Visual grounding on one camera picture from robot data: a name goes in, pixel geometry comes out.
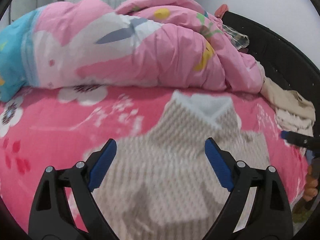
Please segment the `blue blanket section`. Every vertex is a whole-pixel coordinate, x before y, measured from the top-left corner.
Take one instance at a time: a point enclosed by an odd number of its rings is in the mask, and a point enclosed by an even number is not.
[[[25,14],[0,32],[0,101],[9,101],[23,86],[38,85],[32,30],[42,8]]]

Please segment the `folded blanket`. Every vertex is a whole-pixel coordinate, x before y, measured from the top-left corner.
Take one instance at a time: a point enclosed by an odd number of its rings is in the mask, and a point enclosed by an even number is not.
[[[117,155],[93,193],[119,239],[204,237],[229,195],[205,156],[208,137],[251,167],[269,165],[263,134],[239,130],[230,97],[174,92],[150,132],[117,141]],[[250,192],[238,229],[254,196]]]
[[[201,87],[258,93],[255,59],[193,0],[57,2],[0,33],[1,101],[22,86],[86,84]]]

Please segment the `yellow spot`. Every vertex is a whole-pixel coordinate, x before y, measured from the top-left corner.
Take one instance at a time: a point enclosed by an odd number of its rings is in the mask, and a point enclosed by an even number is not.
[[[170,16],[170,10],[167,8],[161,8],[153,14],[157,20],[165,20]]]
[[[3,51],[3,49],[4,49],[4,46],[5,45],[7,45],[7,41],[6,42],[4,42],[4,43],[2,43],[1,45],[0,45],[0,51]]]
[[[5,81],[3,80],[2,76],[0,76],[0,86],[3,86]]]
[[[194,71],[203,70],[208,63],[208,60],[212,57],[213,54],[214,54],[214,49],[211,47],[210,43],[206,40],[206,48],[202,54],[202,59],[200,63],[193,68],[193,70]]]

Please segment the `white flower print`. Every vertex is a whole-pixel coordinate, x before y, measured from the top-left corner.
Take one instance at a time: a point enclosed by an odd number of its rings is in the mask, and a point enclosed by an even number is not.
[[[7,134],[11,126],[16,125],[23,114],[23,109],[20,107],[23,102],[23,97],[16,97],[7,102],[4,106],[4,111],[0,115],[0,137]]]
[[[58,100],[64,104],[76,99],[81,106],[93,106],[102,101],[107,94],[106,86],[83,85],[60,89]]]

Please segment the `pink bedsheet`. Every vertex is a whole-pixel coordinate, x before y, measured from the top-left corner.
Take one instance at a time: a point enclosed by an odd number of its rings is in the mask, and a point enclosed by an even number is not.
[[[275,113],[257,95],[183,90],[186,94],[229,95],[243,130],[263,132],[270,162],[290,202],[302,190],[307,163],[299,149],[279,138]],[[31,203],[44,169],[69,168],[109,138],[148,132],[159,120],[173,89],[78,86],[23,89],[0,105],[0,193],[9,211],[28,230]]]

